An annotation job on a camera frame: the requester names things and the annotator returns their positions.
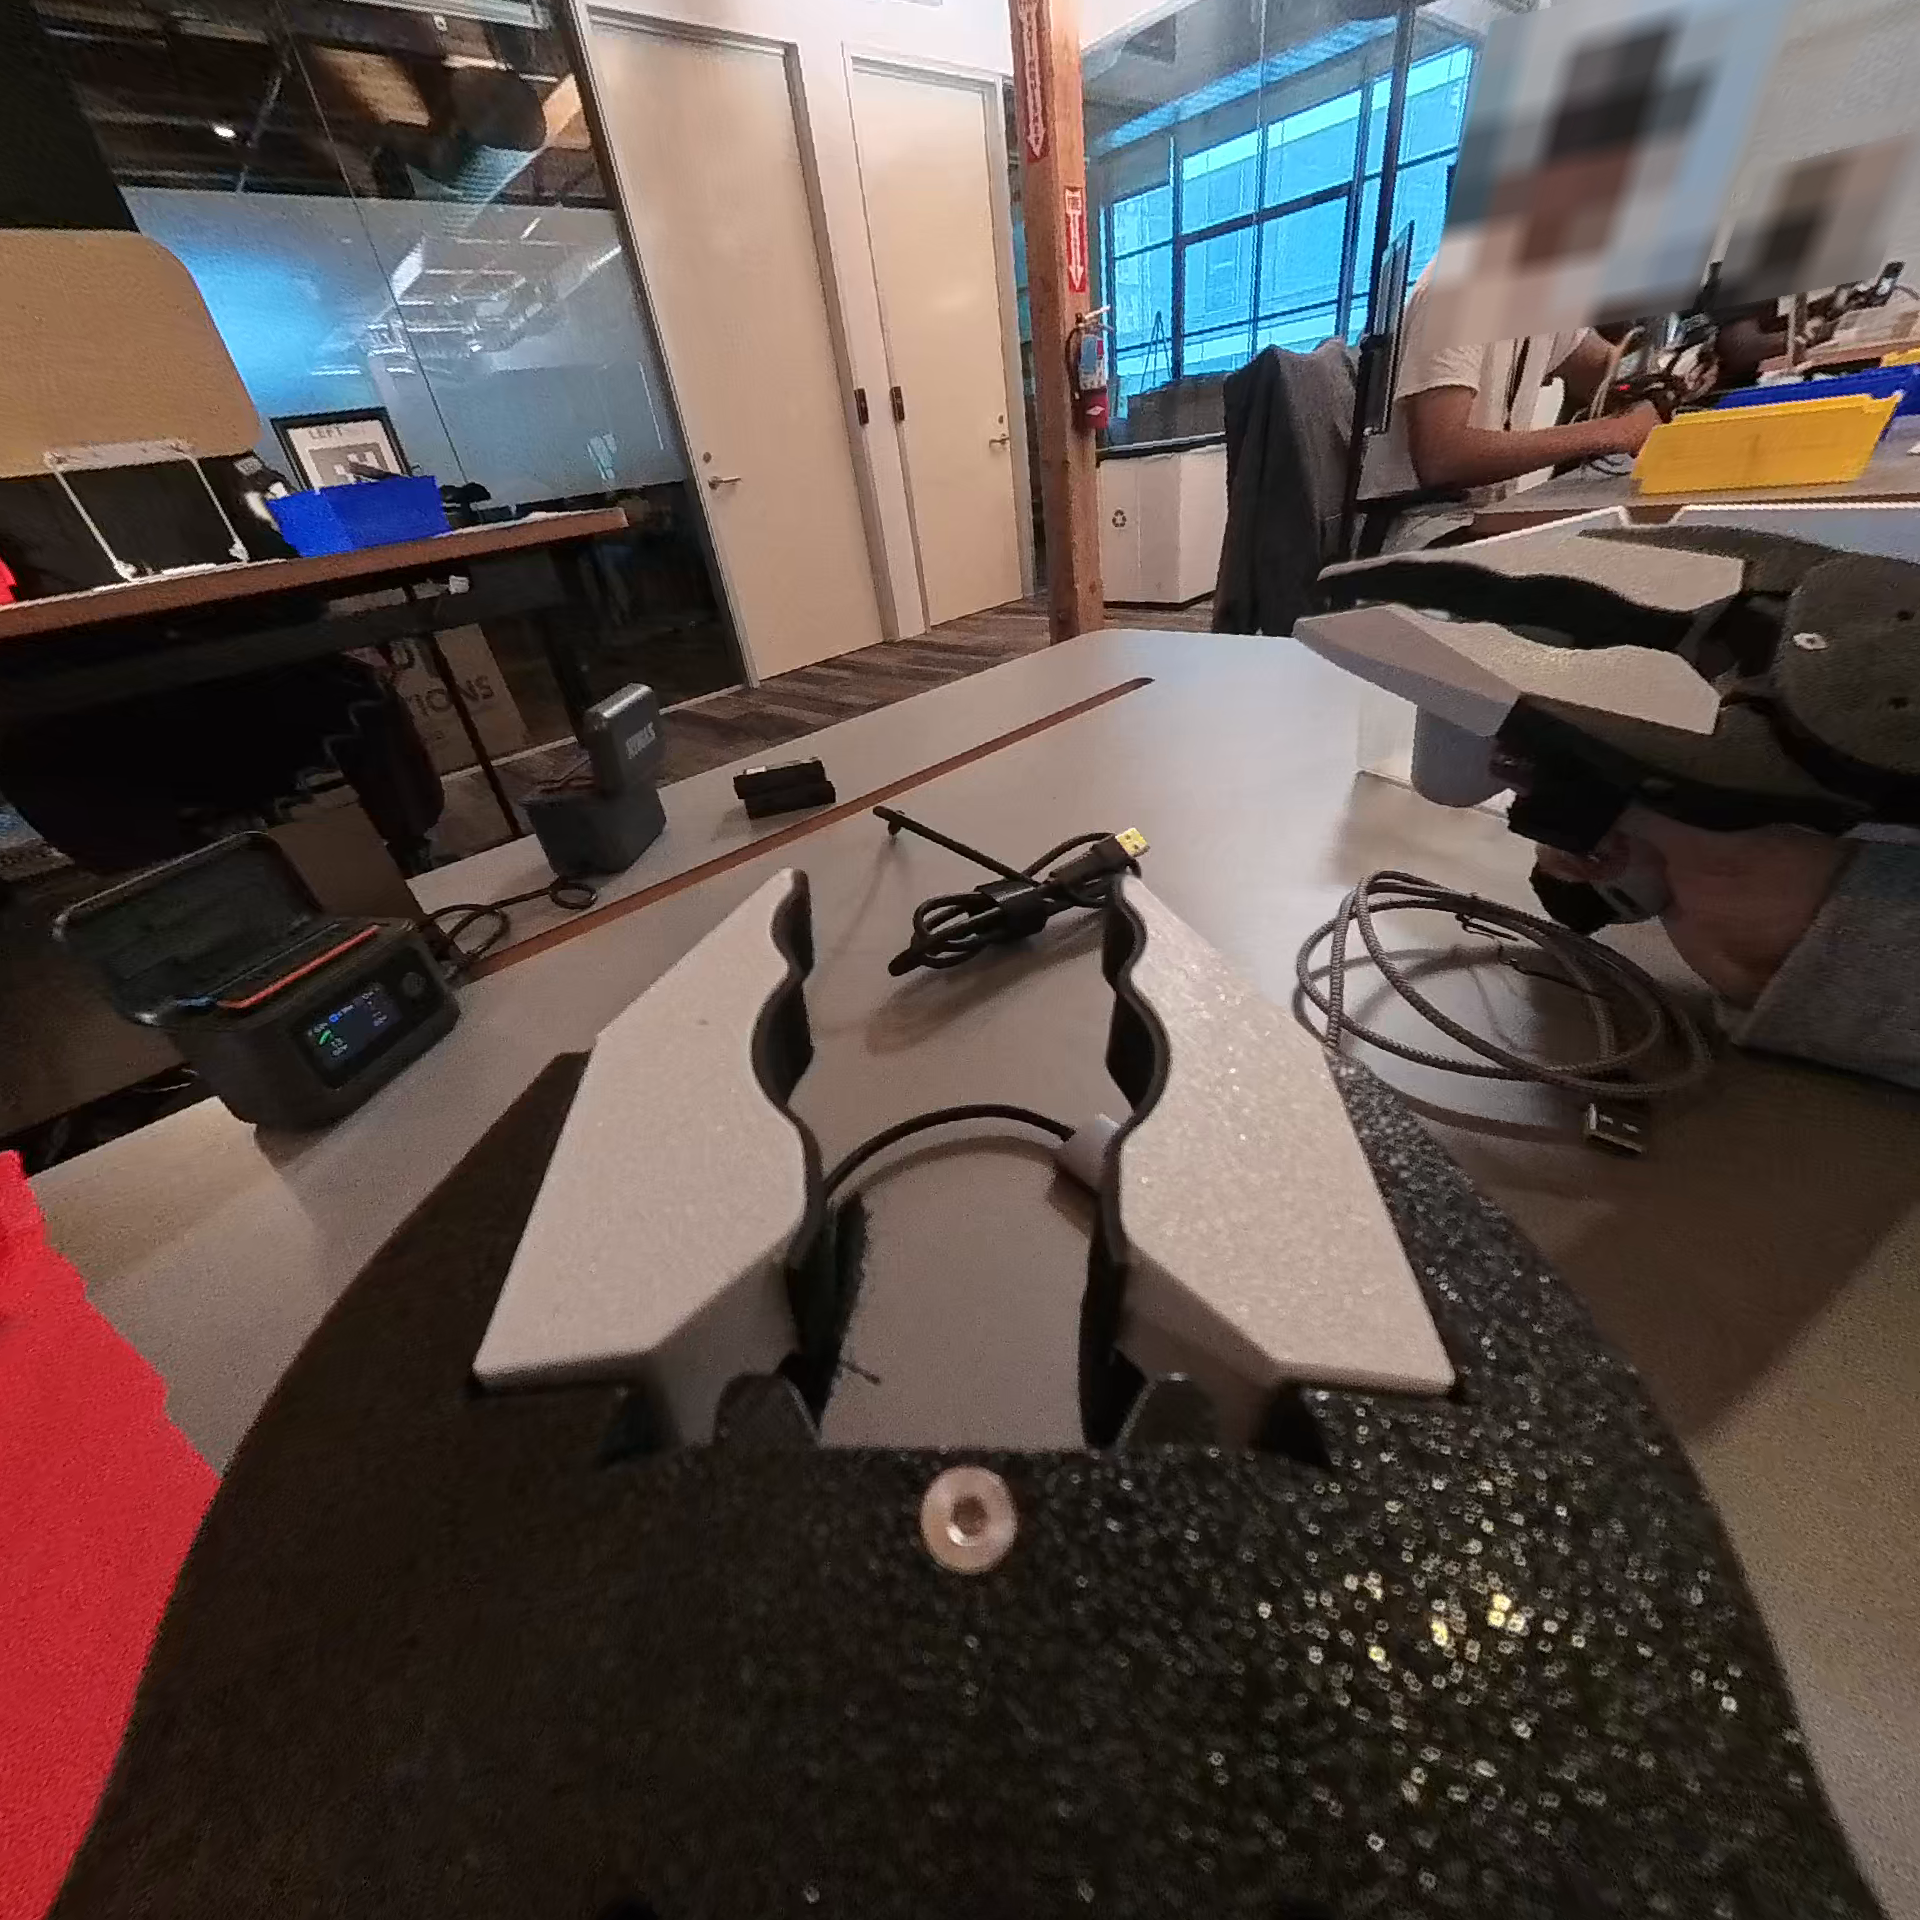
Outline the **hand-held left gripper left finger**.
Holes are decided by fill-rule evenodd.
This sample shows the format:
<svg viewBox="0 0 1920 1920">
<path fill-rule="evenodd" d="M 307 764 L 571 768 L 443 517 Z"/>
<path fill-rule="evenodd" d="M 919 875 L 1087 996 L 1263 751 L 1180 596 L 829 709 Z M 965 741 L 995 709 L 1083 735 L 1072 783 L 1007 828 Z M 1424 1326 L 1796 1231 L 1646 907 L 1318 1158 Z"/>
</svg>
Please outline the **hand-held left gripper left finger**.
<svg viewBox="0 0 1920 1920">
<path fill-rule="evenodd" d="M 603 1026 L 472 1357 L 484 1389 L 623 1384 L 669 1445 L 771 1376 L 829 1399 L 810 880 L 783 868 Z"/>
</svg>

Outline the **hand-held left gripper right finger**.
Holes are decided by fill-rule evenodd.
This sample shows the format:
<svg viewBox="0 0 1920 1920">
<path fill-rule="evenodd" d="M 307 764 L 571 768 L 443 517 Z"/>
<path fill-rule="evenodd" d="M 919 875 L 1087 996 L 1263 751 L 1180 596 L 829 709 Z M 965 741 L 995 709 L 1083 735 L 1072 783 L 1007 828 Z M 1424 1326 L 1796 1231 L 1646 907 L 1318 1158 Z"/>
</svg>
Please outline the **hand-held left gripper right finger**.
<svg viewBox="0 0 1920 1920">
<path fill-rule="evenodd" d="M 1442 1404 L 1455 1366 L 1328 1056 L 1140 880 L 1102 923 L 1098 1442 L 1288 1450 L 1317 1389 Z"/>
</svg>

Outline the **person's right forearm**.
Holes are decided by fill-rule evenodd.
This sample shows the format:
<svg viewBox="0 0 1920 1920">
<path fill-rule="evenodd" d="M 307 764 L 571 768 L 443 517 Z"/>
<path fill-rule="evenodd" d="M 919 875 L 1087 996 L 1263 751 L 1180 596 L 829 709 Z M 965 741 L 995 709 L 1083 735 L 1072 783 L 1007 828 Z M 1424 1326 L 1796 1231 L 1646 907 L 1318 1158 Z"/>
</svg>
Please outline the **person's right forearm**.
<svg viewBox="0 0 1920 1920">
<path fill-rule="evenodd" d="M 1917 848 L 1862 839 L 1810 928 L 1748 1008 L 1741 1050 L 1917 1090 Z"/>
</svg>

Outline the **person's right hand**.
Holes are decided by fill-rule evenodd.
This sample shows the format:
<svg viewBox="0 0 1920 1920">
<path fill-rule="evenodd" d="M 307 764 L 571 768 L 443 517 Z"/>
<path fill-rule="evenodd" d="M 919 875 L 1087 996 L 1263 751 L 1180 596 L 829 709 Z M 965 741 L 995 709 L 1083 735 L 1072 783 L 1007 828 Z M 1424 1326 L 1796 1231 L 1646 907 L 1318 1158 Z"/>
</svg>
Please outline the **person's right hand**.
<svg viewBox="0 0 1920 1920">
<path fill-rule="evenodd" d="M 1535 845 L 1542 872 L 1603 885 L 1644 870 L 1664 888 L 1659 920 L 1722 1000 L 1748 1011 L 1803 942 L 1861 848 L 1802 828 L 1709 831 L 1631 807 L 1584 855 Z"/>
</svg>

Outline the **yellow plastic bin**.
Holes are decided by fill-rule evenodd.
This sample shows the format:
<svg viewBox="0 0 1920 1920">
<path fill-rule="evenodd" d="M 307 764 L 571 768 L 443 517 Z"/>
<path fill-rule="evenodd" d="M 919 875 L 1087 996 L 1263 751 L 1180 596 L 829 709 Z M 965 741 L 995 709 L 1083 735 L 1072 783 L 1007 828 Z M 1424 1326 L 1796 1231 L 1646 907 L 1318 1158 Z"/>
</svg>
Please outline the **yellow plastic bin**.
<svg viewBox="0 0 1920 1920">
<path fill-rule="evenodd" d="M 1642 495 L 1829 488 L 1870 466 L 1907 390 L 1741 405 L 1675 416 L 1631 466 Z"/>
</svg>

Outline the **chair with grey jacket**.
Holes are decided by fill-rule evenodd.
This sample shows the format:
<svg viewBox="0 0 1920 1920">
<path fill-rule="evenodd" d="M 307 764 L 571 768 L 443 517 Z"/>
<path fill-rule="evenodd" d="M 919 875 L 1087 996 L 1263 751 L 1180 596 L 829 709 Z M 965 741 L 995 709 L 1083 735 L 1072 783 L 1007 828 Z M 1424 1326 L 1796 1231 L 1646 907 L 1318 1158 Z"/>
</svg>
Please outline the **chair with grey jacket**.
<svg viewBox="0 0 1920 1920">
<path fill-rule="evenodd" d="M 1291 636 L 1314 612 L 1338 556 L 1356 405 L 1356 355 L 1342 339 L 1307 351 L 1263 347 L 1221 386 L 1227 517 L 1213 634 Z"/>
</svg>

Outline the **blue plastic bin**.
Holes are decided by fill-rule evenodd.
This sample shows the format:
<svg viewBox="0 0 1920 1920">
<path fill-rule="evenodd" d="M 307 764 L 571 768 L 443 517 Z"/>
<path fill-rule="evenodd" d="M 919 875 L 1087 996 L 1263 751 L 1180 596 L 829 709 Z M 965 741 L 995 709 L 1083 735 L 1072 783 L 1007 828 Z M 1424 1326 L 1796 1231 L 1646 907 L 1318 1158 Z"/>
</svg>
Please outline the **blue plastic bin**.
<svg viewBox="0 0 1920 1920">
<path fill-rule="evenodd" d="M 268 512 L 301 559 L 363 554 L 450 532 L 440 488 L 422 475 L 382 475 L 268 498 Z"/>
<path fill-rule="evenodd" d="M 1891 365 L 1839 372 L 1818 368 L 1810 376 L 1758 381 L 1748 389 L 1728 390 L 1712 405 L 1719 410 L 1795 405 L 1813 399 L 1895 399 L 1893 416 L 1917 413 L 1917 360 L 1903 359 Z"/>
</svg>

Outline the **white cabinet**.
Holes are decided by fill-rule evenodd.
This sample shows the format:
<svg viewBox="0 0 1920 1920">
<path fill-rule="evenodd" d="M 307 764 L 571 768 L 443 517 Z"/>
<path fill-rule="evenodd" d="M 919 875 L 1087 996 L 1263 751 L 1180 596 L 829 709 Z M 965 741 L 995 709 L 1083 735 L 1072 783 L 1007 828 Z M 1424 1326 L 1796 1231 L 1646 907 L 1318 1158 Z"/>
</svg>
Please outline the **white cabinet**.
<svg viewBox="0 0 1920 1920">
<path fill-rule="evenodd" d="M 1111 608 L 1194 608 L 1216 589 L 1227 519 L 1221 436 L 1122 446 L 1098 462 L 1100 570 Z"/>
</svg>

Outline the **grey battery charger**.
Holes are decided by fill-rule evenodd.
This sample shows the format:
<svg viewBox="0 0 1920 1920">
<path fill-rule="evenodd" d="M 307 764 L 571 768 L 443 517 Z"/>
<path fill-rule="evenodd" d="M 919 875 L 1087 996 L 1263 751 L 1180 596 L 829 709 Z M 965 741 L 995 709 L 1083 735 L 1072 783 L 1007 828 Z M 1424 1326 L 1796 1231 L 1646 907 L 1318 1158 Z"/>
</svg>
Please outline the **grey battery charger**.
<svg viewBox="0 0 1920 1920">
<path fill-rule="evenodd" d="M 631 684 L 587 707 L 575 744 L 578 762 L 536 783 L 520 812 L 556 875 L 623 872 L 664 828 L 656 692 Z"/>
</svg>

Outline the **black charging case with display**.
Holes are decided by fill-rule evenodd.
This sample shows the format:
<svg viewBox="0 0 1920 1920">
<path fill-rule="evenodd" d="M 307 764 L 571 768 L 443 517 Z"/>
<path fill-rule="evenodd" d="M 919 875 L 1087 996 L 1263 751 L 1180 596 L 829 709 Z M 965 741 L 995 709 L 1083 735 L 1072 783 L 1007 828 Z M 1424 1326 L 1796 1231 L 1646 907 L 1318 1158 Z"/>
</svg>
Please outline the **black charging case with display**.
<svg viewBox="0 0 1920 1920">
<path fill-rule="evenodd" d="M 459 1020 L 414 912 L 326 907 L 264 831 L 69 906 L 54 942 L 234 1117 L 275 1131 L 354 1112 Z"/>
</svg>

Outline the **cardboard box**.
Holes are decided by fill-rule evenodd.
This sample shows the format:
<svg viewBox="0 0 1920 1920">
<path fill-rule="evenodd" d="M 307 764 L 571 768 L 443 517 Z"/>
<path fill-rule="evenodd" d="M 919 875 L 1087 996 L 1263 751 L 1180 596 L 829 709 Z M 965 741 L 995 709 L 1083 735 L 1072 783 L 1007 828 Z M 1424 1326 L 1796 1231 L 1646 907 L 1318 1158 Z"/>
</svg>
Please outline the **cardboard box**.
<svg viewBox="0 0 1920 1920">
<path fill-rule="evenodd" d="M 437 639 L 470 732 L 487 757 L 496 762 L 531 747 L 532 739 L 520 709 L 482 628 L 450 628 Z M 445 776 L 475 766 L 472 741 L 426 643 L 421 638 L 392 639 L 380 654 L 437 773 Z"/>
</svg>

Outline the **white door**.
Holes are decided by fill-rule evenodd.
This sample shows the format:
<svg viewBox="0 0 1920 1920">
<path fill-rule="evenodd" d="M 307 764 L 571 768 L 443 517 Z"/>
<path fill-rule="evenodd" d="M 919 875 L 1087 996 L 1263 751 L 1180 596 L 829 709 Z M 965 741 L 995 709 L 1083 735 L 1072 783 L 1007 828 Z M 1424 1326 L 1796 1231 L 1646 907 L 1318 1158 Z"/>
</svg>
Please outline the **white door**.
<svg viewBox="0 0 1920 1920">
<path fill-rule="evenodd" d="M 595 12 L 592 94 L 752 682 L 884 638 L 789 58 Z"/>
<path fill-rule="evenodd" d="M 907 639 L 1032 588 L 1007 147 L 995 72 L 850 45 L 845 75 Z"/>
</svg>

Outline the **brown wooden desk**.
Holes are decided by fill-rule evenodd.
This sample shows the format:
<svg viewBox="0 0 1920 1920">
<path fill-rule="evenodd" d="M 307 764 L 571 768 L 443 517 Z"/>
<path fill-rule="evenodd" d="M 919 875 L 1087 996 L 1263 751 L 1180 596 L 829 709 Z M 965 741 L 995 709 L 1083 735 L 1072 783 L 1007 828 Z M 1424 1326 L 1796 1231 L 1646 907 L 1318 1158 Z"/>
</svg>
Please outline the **brown wooden desk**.
<svg viewBox="0 0 1920 1920">
<path fill-rule="evenodd" d="M 564 608 L 582 556 L 631 528 L 562 512 L 5 608 L 5 803 L 85 872 L 128 872 L 279 824 L 338 776 L 421 872 L 443 782 L 392 651 Z"/>
</svg>

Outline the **framed tag picture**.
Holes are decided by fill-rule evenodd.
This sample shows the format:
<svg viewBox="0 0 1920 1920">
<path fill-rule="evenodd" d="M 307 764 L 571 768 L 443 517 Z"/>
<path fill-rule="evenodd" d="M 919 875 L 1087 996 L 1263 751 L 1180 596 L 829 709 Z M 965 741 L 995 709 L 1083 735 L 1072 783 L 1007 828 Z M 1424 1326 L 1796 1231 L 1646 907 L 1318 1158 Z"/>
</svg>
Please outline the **framed tag picture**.
<svg viewBox="0 0 1920 1920">
<path fill-rule="evenodd" d="M 400 446 L 390 413 L 380 405 L 275 416 L 272 431 L 290 462 L 295 485 L 307 491 L 415 472 Z"/>
</svg>

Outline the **wooden post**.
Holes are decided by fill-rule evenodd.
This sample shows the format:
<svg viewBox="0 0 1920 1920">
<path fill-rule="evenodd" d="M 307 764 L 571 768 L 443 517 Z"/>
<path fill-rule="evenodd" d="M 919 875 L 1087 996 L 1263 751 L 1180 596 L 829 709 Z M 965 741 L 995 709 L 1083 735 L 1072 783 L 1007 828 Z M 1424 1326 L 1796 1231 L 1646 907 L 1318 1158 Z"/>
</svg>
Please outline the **wooden post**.
<svg viewBox="0 0 1920 1920">
<path fill-rule="evenodd" d="M 1082 372 L 1102 375 L 1106 332 L 1092 288 L 1083 51 L 1072 3 L 1010 3 L 1014 147 L 1021 167 L 1026 308 L 1047 562 L 1047 636 L 1066 643 L 1104 620 L 1098 427 Z"/>
</svg>

